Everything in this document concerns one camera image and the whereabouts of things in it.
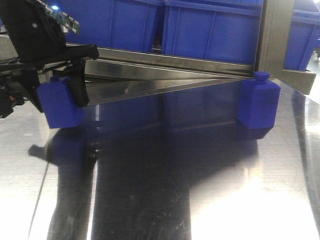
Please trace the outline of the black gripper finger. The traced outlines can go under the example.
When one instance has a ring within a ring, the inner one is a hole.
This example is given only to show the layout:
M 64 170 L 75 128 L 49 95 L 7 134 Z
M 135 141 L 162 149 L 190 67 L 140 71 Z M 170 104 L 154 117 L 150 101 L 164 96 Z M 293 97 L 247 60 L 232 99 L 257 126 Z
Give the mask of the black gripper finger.
M 26 97 L 40 112 L 43 113 L 41 101 L 37 88 L 40 86 L 38 73 L 35 70 L 20 70 L 14 76 L 14 87 L 24 97 Z
M 89 103 L 85 83 L 85 60 L 78 60 L 72 64 L 67 70 L 70 81 L 68 83 L 75 103 L 79 107 L 86 107 Z

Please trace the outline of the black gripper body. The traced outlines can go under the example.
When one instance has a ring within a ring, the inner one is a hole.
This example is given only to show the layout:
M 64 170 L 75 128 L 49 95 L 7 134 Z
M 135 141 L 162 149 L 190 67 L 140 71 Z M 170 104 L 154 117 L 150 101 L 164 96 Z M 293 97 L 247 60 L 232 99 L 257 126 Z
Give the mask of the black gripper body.
M 67 46 L 62 27 L 78 33 L 79 23 L 64 12 L 54 11 L 42 0 L 2 0 L 0 19 L 17 53 L 0 65 L 1 75 L 35 70 L 45 73 L 96 60 L 96 44 Z

